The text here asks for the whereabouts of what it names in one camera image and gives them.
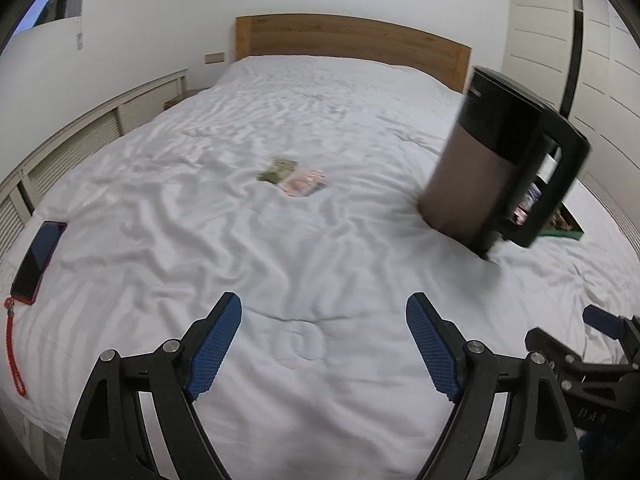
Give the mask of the person forearm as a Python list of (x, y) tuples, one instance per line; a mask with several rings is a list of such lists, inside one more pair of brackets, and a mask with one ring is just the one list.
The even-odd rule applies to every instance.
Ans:
[(419, 198), (419, 212), (432, 229), (485, 259), (525, 176), (523, 169), (455, 125)]

